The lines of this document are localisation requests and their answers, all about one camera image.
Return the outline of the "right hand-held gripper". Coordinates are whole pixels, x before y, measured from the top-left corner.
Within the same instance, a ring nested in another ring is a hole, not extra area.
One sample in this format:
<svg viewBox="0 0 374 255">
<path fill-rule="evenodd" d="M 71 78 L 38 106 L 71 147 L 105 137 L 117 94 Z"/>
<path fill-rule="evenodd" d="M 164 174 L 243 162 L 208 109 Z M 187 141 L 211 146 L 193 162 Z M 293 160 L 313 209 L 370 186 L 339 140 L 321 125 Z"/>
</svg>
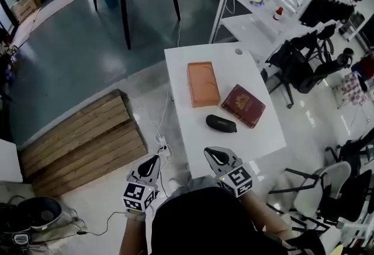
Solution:
<svg viewBox="0 0 374 255">
<path fill-rule="evenodd" d="M 236 198 L 252 189 L 253 170 L 250 164 L 243 163 L 231 149 L 214 146 L 206 147 L 203 152 L 215 174 L 221 174 L 224 166 L 235 167 L 223 175 L 216 176 L 216 181 L 222 189 Z"/>
</svg>

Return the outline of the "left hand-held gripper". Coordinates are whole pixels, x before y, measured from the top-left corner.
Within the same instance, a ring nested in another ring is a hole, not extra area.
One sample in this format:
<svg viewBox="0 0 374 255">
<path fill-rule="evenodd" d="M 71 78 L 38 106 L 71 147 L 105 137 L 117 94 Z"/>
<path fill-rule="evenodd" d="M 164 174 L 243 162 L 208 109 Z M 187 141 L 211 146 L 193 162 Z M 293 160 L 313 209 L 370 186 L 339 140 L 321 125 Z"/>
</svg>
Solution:
<svg viewBox="0 0 374 255">
<path fill-rule="evenodd" d="M 160 172 L 159 155 L 136 162 L 126 178 L 122 199 L 126 209 L 145 212 L 159 193 L 157 180 Z"/>
</svg>

